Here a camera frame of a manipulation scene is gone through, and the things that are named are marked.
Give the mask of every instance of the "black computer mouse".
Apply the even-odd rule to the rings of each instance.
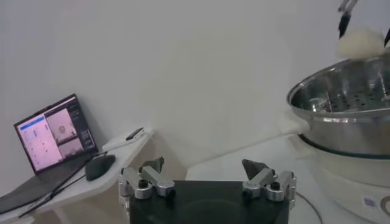
[[[115,155],[104,155],[92,159],[85,166],[85,178],[92,181],[103,176],[114,162]]]

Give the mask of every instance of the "laptop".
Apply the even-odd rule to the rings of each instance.
[[[98,152],[75,94],[14,126],[35,176],[0,198],[0,214],[57,190]]]

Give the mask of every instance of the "stainless steel pot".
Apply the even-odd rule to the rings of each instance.
[[[347,156],[390,158],[390,57],[346,60],[297,84],[287,100],[302,139]]]

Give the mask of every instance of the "laptop screen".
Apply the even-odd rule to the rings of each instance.
[[[75,94],[15,124],[34,172],[97,151]]]

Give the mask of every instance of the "white countertop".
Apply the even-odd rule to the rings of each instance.
[[[142,136],[137,142],[131,143],[129,145],[122,146],[120,148],[114,149],[108,152],[108,155],[115,155],[116,160],[112,164],[111,168],[100,178],[87,181],[85,178],[79,180],[78,182],[70,185],[63,192],[55,196],[51,201],[43,205],[42,207],[35,210],[36,213],[45,212],[48,210],[59,208],[63,205],[70,204],[75,201],[83,200],[90,196],[100,194],[103,191],[106,191],[109,187],[116,184],[118,179],[119,171],[123,167],[127,167],[137,154],[141,151],[144,145],[150,140],[154,134],[153,129],[145,128],[147,135]],[[78,171],[70,180],[68,180],[63,186],[66,186],[68,183],[76,180],[85,174],[85,169]],[[0,215],[0,223],[12,223],[18,220],[18,215],[26,210],[28,206],[18,208]]]
[[[327,198],[317,187],[310,173],[310,162],[296,160],[296,152],[286,137],[279,137],[248,147],[188,169],[187,180],[245,181],[247,176],[241,161],[266,163],[277,172],[292,170],[297,176],[297,191],[309,199],[321,213],[324,224],[370,224]],[[307,202],[297,196],[290,213],[290,224],[320,223]]]

